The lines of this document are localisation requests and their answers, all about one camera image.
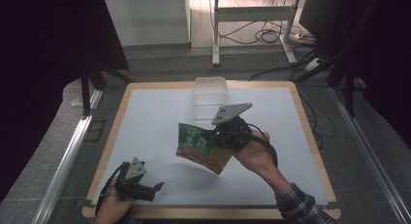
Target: wooden table border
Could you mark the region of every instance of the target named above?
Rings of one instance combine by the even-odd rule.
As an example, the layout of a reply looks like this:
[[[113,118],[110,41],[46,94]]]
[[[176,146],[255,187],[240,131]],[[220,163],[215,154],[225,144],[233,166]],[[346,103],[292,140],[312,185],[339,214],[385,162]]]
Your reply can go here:
[[[257,87],[288,87],[291,91],[294,103],[296,105],[303,131],[307,138],[308,144],[311,149],[311,153],[319,172],[322,184],[325,188],[327,201],[329,204],[335,204],[337,202],[336,197],[332,190],[332,185],[328,177],[326,168],[320,155],[320,151],[315,142],[314,136],[311,132],[311,127],[308,123],[305,115],[300,95],[296,86],[290,81],[228,81],[229,88],[257,88]],[[93,200],[97,187],[103,177],[106,166],[109,162],[109,158],[117,138],[117,133],[121,125],[121,121],[128,106],[128,101],[131,93],[134,89],[179,89],[179,88],[192,88],[194,86],[193,81],[172,81],[172,82],[134,82],[130,83],[123,95],[120,107],[115,117],[114,123],[111,127],[111,132],[107,140],[105,149],[103,151],[99,166],[96,170],[96,174],[91,183],[86,200]],[[341,216],[341,210],[339,207],[335,208],[323,208],[333,218],[337,219]],[[83,207],[82,214],[84,217],[93,218],[95,208]],[[140,219],[184,219],[184,218],[196,218],[196,219],[282,219],[282,216],[277,208],[242,208],[242,207],[227,207],[227,208],[185,208],[170,206],[153,206],[153,207],[140,207],[135,206],[133,208],[132,215]]]

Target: gray floor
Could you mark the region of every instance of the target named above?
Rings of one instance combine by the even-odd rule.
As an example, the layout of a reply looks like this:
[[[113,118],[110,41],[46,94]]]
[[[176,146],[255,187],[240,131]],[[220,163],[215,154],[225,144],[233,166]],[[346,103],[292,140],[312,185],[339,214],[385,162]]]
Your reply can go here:
[[[248,80],[256,73],[287,65],[281,48],[228,48],[223,50],[219,68],[211,66],[210,50],[126,48],[125,53],[131,71],[124,74],[138,81],[193,80],[211,76]],[[278,70],[256,80],[285,80],[290,75],[290,70]],[[327,72],[320,74],[299,84],[298,88],[300,96],[307,101],[304,108],[308,119],[317,119],[320,126],[315,129],[322,134],[317,144],[322,146],[320,152],[342,211],[338,223],[398,223],[325,85],[326,75]],[[116,78],[108,75],[105,78],[109,85],[93,119],[96,123],[104,122],[105,127],[100,137],[94,132],[87,134],[49,223],[88,222],[82,217],[81,208],[87,205],[85,195],[126,87]],[[38,150],[1,203],[0,223],[29,223],[34,218],[81,117],[81,105],[72,106],[72,101],[80,97],[79,81],[69,84],[63,96],[60,110]],[[363,99],[361,92],[355,94],[354,108],[356,119],[378,159],[405,202],[411,204],[410,149]]]

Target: aluminum rail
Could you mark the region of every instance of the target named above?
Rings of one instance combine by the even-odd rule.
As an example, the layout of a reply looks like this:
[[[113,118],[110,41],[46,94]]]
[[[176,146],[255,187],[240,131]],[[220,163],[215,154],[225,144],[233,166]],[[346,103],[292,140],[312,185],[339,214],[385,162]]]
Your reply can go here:
[[[60,196],[61,190],[64,187],[67,177],[79,153],[79,148],[81,146],[82,140],[85,136],[88,126],[90,125],[93,113],[95,112],[95,108],[97,107],[102,93],[103,92],[99,90],[95,90],[93,95],[91,96],[91,113],[90,115],[82,118],[79,122],[79,125],[69,142],[66,152],[61,159],[60,165],[58,166],[57,171],[55,172],[54,177],[51,180],[50,185],[48,186],[45,197],[40,203],[40,206],[33,219],[33,224],[48,223],[48,220],[54,210],[55,204],[57,203],[58,197]]]
[[[372,150],[372,147],[366,139],[359,123],[357,122],[357,119],[351,117],[351,115],[345,109],[344,98],[342,97],[338,88],[330,88],[330,92],[335,102],[337,103],[338,108],[344,117],[344,120],[347,122],[350,131],[353,133],[365,158],[365,161],[367,162],[371,171],[374,173],[378,184],[380,185],[384,195],[390,203],[390,206],[392,207],[399,223],[411,224],[411,215],[410,211],[407,208],[407,205],[405,204],[403,198],[399,194],[395,185],[385,172],[384,167],[381,165],[380,161]]]

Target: metal frame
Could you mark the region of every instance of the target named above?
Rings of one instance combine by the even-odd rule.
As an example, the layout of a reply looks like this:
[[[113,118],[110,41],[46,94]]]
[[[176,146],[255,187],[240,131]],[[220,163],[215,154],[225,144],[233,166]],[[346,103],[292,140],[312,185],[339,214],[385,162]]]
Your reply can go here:
[[[381,165],[380,161],[372,150],[372,147],[366,139],[356,118],[352,117],[351,114],[345,109],[344,98],[342,97],[338,88],[330,88],[330,92],[335,102],[337,103],[338,108],[343,115],[343,118],[347,122],[350,131],[353,133],[354,138],[356,139],[369,168],[374,173],[378,184],[380,185],[382,191],[384,192],[384,195],[390,203],[399,223],[411,223],[411,214],[403,198],[399,194],[395,185],[385,172],[384,167]]]
[[[103,92],[95,90],[90,101],[90,114],[84,116],[80,122],[76,131],[70,140],[69,146],[64,153],[63,158],[61,159],[60,165],[57,168],[57,171],[54,174],[54,177],[48,186],[45,197],[43,198],[40,206],[36,212],[36,215],[33,219],[33,224],[48,223],[48,220],[54,210],[55,204],[57,203],[58,197],[60,196],[61,190],[64,187],[64,184],[67,180],[67,177],[72,169],[72,166],[76,160],[76,157],[79,152],[82,140],[85,136],[88,126],[90,125],[93,113],[97,104],[100,100],[100,97]]]
[[[218,0],[214,0],[214,36],[212,44],[212,65],[220,65],[220,34],[218,32],[219,22],[267,20],[287,20],[287,27],[284,31],[284,34],[281,35],[279,39],[290,64],[296,64],[297,60],[293,54],[293,50],[290,48],[288,39],[290,37],[291,28],[293,27],[294,18],[299,6],[299,1],[300,0],[296,0],[293,6],[219,8]]]

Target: metal bracket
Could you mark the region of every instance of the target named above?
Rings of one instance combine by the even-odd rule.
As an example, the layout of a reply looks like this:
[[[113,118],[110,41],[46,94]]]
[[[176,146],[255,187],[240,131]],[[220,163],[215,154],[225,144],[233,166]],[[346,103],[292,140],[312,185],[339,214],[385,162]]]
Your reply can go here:
[[[222,106],[218,110],[214,119],[212,119],[211,124],[217,125],[228,122],[236,116],[238,116],[239,114],[243,113],[244,111],[250,109],[252,106],[253,104],[251,103]]]
[[[145,169],[143,164],[144,164],[144,162],[140,162],[139,159],[137,159],[137,157],[134,157],[133,161],[130,164],[130,168],[127,171],[127,174],[126,174],[125,178],[128,179],[128,178],[132,178],[132,177],[136,177],[136,176],[146,174],[147,170]]]

